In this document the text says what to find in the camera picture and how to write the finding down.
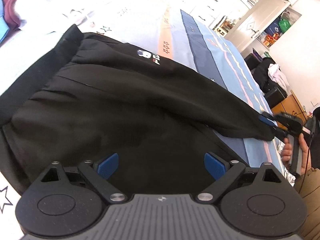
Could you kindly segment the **brown jacket forearm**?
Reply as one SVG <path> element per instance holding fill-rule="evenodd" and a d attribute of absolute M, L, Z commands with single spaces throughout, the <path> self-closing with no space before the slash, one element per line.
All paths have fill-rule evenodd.
<path fill-rule="evenodd" d="M 319 239 L 320 231 L 320 188 L 319 169 L 311 168 L 306 173 L 300 196 L 307 207 L 307 218 L 299 231 L 303 239 Z"/>

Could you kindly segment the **person's right hand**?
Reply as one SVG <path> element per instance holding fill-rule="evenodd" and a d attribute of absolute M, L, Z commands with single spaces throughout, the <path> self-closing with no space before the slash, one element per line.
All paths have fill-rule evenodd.
<path fill-rule="evenodd" d="M 292 145 L 289 142 L 288 138 L 284 138 L 284 147 L 281 151 L 281 159 L 285 167 L 289 170 L 289 161 L 291 159 L 291 155 L 293 154 Z M 309 147 L 304 140 L 304 135 L 301 133 L 299 135 L 299 145 L 303 152 L 302 165 L 301 165 L 301 175 L 303 175 L 306 171 L 312 168 L 311 166 L 311 157 L 309 152 Z"/>

